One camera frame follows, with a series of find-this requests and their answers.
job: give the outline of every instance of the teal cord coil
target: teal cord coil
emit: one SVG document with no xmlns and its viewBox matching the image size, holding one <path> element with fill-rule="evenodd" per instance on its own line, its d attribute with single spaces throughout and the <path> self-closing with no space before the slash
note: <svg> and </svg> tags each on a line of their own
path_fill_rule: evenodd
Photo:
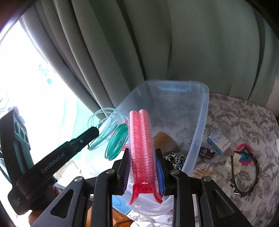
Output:
<svg viewBox="0 0 279 227">
<path fill-rule="evenodd" d="M 101 120 L 97 125 L 93 125 L 98 114 L 109 114 L 109 116 Z M 88 128 L 92 126 L 98 128 L 100 134 L 88 145 L 88 150 L 94 150 L 108 142 L 105 158 L 109 161 L 115 159 L 128 140 L 128 126 L 125 120 L 128 120 L 127 117 L 114 108 L 108 107 L 96 111 L 88 119 L 87 126 Z"/>
</svg>

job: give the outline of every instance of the floral bedsheet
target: floral bedsheet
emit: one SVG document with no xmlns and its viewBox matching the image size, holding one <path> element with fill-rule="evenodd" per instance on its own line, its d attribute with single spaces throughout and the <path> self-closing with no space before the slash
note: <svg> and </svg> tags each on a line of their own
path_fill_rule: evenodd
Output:
<svg viewBox="0 0 279 227">
<path fill-rule="evenodd" d="M 268 226 L 279 203 L 279 160 L 276 146 L 279 129 L 274 114 L 252 102 L 210 93 L 202 146 L 209 147 L 206 138 L 216 129 L 232 143 L 230 148 L 223 156 L 216 155 L 211 160 L 198 157 L 197 164 L 203 162 L 211 164 L 223 175 L 224 180 L 219 184 L 220 188 L 254 227 Z M 254 155 L 259 161 L 260 174 L 259 183 L 252 194 L 240 198 L 233 193 L 229 182 L 231 173 L 228 173 L 223 166 L 236 147 L 242 143 L 247 143 L 254 149 Z M 255 179 L 254 164 L 243 165 L 235 179 L 240 190 L 247 190 Z M 172 211 L 155 217 L 147 217 L 131 211 L 128 217 L 135 221 L 132 227 L 172 225 Z M 196 226 L 199 226 L 198 218 L 196 221 Z"/>
</svg>

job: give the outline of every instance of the plastic bin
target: plastic bin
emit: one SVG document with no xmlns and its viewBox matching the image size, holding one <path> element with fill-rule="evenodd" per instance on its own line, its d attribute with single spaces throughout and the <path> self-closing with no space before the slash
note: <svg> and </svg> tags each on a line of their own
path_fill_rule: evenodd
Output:
<svg viewBox="0 0 279 227">
<path fill-rule="evenodd" d="M 145 81 L 137 86 L 117 107 L 125 116 L 131 110 L 146 109 L 150 114 L 152 134 L 159 131 L 170 135 L 187 155 L 182 171 L 190 175 L 195 166 L 205 129 L 209 101 L 209 89 L 194 81 Z M 115 160 L 121 159 L 121 153 L 115 160 L 104 159 L 106 144 L 97 150 L 86 153 L 86 162 L 96 173 L 112 167 Z M 121 198 L 127 203 L 132 196 L 132 183 Z M 163 197 L 158 204 L 153 194 L 140 194 L 133 205 L 134 211 L 157 216 L 173 208 L 173 196 Z"/>
</svg>

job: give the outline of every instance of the window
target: window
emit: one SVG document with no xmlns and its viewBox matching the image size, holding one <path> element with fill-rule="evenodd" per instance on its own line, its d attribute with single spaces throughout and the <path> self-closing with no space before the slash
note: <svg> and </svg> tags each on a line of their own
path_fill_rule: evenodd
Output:
<svg viewBox="0 0 279 227">
<path fill-rule="evenodd" d="M 87 130 L 92 115 L 36 51 L 19 22 L 0 45 L 0 100 L 0 117 L 8 108 L 17 106 L 25 121 L 34 163 Z M 83 175 L 82 152 L 56 174 L 58 183 L 66 186 L 74 177 Z M 89 169 L 82 171 L 90 176 Z M 29 214 L 17 216 L 11 208 L 7 199 L 11 184 L 1 172 L 0 182 L 0 200 L 11 219 L 20 227 L 29 226 Z"/>
</svg>

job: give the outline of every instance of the curtain fold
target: curtain fold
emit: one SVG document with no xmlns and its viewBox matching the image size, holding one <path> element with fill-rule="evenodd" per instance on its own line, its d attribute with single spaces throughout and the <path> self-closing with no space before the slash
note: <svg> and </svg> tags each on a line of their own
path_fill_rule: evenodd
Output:
<svg viewBox="0 0 279 227">
<path fill-rule="evenodd" d="M 20 19 L 92 111 L 145 79 L 194 80 L 265 106 L 277 38 L 245 0 L 40 0 Z"/>
</svg>

